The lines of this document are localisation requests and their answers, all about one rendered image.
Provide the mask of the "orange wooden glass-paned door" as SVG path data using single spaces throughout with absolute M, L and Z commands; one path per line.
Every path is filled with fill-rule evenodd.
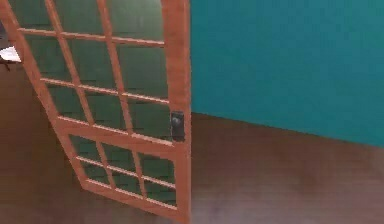
M 0 21 L 81 186 L 192 224 L 190 0 L 0 0 Z

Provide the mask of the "white and black table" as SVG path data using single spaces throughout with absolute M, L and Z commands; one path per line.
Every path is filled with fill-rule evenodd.
M 10 64 L 20 63 L 21 59 L 16 48 L 10 43 L 4 25 L 0 21 L 0 65 L 3 65 L 7 71 L 10 70 Z

